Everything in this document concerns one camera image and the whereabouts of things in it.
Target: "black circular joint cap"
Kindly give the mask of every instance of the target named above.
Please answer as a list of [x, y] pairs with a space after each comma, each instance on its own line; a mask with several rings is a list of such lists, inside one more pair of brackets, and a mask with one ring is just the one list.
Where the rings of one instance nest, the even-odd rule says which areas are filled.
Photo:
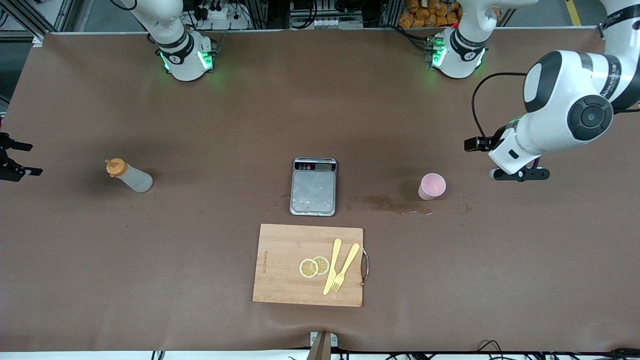
[[604, 133], [611, 125], [613, 108], [599, 95], [587, 95], [576, 101], [566, 123], [576, 140], [589, 141]]

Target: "translucent bottle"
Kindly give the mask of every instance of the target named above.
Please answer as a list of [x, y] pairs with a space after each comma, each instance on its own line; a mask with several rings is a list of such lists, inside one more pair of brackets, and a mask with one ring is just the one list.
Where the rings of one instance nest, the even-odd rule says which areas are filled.
[[119, 178], [135, 192], [143, 193], [148, 191], [154, 184], [151, 175], [132, 167], [123, 159], [115, 158], [104, 160], [104, 162], [107, 163], [109, 176]]

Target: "lemon slice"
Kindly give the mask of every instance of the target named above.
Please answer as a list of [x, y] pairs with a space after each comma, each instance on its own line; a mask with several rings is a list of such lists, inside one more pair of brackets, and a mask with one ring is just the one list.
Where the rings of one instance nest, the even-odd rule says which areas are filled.
[[329, 271], [329, 261], [324, 256], [314, 257], [314, 261], [318, 264], [318, 275], [324, 275]]
[[311, 279], [318, 273], [318, 264], [313, 259], [304, 259], [300, 263], [300, 275]]

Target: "white bracket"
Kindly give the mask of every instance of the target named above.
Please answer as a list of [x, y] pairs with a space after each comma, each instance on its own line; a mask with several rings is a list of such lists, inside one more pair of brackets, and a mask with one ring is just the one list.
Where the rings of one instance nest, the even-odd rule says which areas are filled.
[[[338, 336], [332, 332], [329, 333], [329, 335], [331, 336], [331, 347], [338, 347]], [[318, 336], [318, 332], [317, 331], [312, 331], [311, 332], [311, 337], [310, 337], [310, 341], [309, 341], [309, 346], [312, 347], [314, 346], [314, 342], [316, 341], [316, 337]]]

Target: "orange bottle cap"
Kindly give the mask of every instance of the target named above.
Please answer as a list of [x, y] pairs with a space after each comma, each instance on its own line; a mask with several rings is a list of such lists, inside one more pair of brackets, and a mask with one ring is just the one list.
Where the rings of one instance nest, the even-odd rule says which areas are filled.
[[111, 160], [104, 160], [107, 163], [107, 172], [109, 176], [120, 176], [127, 172], [127, 163], [120, 158], [115, 158]]

